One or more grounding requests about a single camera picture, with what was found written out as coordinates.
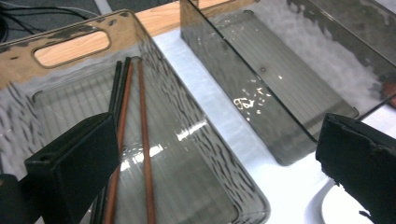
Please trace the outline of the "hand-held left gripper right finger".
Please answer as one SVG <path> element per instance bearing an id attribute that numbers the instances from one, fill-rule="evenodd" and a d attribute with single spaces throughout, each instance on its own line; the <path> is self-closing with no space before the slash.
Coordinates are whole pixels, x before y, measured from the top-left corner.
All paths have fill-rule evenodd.
<path id="1" fill-rule="evenodd" d="M 328 113 L 316 160 L 374 224 L 396 224 L 396 139 L 359 120 Z"/>

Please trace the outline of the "clear grey plastic bin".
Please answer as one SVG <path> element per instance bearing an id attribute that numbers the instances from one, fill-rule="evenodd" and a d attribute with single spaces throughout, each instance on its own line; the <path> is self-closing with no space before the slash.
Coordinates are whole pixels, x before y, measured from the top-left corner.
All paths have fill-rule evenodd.
<path id="1" fill-rule="evenodd" d="M 328 113 L 363 119 L 396 97 L 396 65 L 310 0 L 181 4 L 181 36 L 261 138 L 291 165 Z"/>
<path id="2" fill-rule="evenodd" d="M 396 65 L 396 13 L 375 0 L 310 0 Z"/>
<path id="3" fill-rule="evenodd" d="M 109 105 L 117 61 L 131 57 L 115 224 L 147 224 L 138 62 L 143 62 L 156 224 L 262 224 L 266 198 L 207 120 L 153 39 L 0 90 L 4 172 L 26 174 L 23 161 L 79 121 Z"/>

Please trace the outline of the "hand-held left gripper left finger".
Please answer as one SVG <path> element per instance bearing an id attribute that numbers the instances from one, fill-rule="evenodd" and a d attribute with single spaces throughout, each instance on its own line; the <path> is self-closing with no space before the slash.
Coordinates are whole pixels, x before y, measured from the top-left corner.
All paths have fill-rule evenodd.
<path id="1" fill-rule="evenodd" d="M 78 224 L 120 164 L 113 115 L 91 116 L 28 158 L 46 224 Z"/>

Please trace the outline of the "white ceramic spoon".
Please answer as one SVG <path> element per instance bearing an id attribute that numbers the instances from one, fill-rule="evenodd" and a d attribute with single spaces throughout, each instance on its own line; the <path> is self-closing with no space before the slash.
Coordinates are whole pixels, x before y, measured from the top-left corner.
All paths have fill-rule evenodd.
<path id="1" fill-rule="evenodd" d="M 314 195 L 304 211 L 305 224 L 374 224 L 363 206 L 331 179 Z"/>

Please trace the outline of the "brown wooden chopstick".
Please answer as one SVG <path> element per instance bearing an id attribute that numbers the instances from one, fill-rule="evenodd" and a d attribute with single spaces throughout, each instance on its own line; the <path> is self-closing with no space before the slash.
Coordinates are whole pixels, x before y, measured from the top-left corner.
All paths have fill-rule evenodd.
<path id="1" fill-rule="evenodd" d="M 132 63 L 129 63 L 123 95 L 121 98 L 121 108 L 120 108 L 119 120 L 118 120 L 117 136 L 118 136 L 120 157 L 122 156 L 122 151 L 123 151 L 123 139 L 125 133 L 126 116 L 128 110 L 133 73 L 134 73 L 134 65 Z M 106 202 L 106 213 L 104 217 L 104 224 L 113 224 L 114 222 L 119 176 L 120 176 L 120 164 L 118 165 L 115 172 L 110 178 L 110 183 L 107 191 L 107 202 Z"/>
<path id="2" fill-rule="evenodd" d="M 156 224 L 154 187 L 151 172 L 150 148 L 149 148 L 149 128 L 147 121 L 146 96 L 143 62 L 138 62 L 138 81 L 139 81 L 139 97 L 140 97 L 140 115 L 141 115 L 141 133 L 144 155 L 144 177 L 146 189 L 146 210 L 147 223 Z"/>

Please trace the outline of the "light wooden board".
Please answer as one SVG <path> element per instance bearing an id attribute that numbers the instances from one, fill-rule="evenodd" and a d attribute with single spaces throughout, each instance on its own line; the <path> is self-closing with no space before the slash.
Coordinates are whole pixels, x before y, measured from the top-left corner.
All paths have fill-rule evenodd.
<path id="1" fill-rule="evenodd" d="M 89 59 L 128 49 L 140 36 L 165 34 L 180 26 L 181 4 L 187 0 L 133 13 L 122 9 L 41 35 L 0 45 L 0 90 L 29 83 Z"/>

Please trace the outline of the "black chopstick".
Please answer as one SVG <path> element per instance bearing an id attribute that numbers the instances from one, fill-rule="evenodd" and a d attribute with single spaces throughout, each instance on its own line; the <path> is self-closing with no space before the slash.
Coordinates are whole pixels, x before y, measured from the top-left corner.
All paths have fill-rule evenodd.
<path id="1" fill-rule="evenodd" d="M 113 77 L 113 84 L 112 84 L 112 88 L 111 88 L 110 101 L 109 101 L 109 106 L 108 106 L 109 112 L 113 112 L 114 108 L 115 108 L 115 103 L 116 103 L 117 94 L 118 94 L 118 85 L 119 85 L 120 76 L 121 76 L 121 70 L 122 70 L 122 62 L 117 61 L 115 74 Z M 96 197 L 95 201 L 93 202 L 90 224 L 101 224 L 102 223 L 104 206 L 105 206 L 105 202 L 106 202 L 106 192 L 107 192 L 107 184 L 105 184 L 104 188 L 100 191 L 100 193 Z"/>
<path id="2" fill-rule="evenodd" d="M 123 95 L 123 90 L 124 90 L 124 85 L 125 85 L 125 80 L 126 80 L 126 75 L 127 75 L 127 70 L 128 70 L 128 64 L 131 62 L 131 60 L 132 60 L 131 57 L 126 57 L 125 60 L 122 62 L 122 70 L 121 70 L 120 82 L 118 85 L 117 99 L 116 99 L 114 111 L 111 112 L 114 117 L 116 128 L 118 128 L 119 112 L 120 112 L 120 108 L 121 108 L 121 98 Z M 105 211 L 106 211 L 106 202 L 105 202 L 105 206 L 104 206 L 103 218 L 105 216 Z"/>

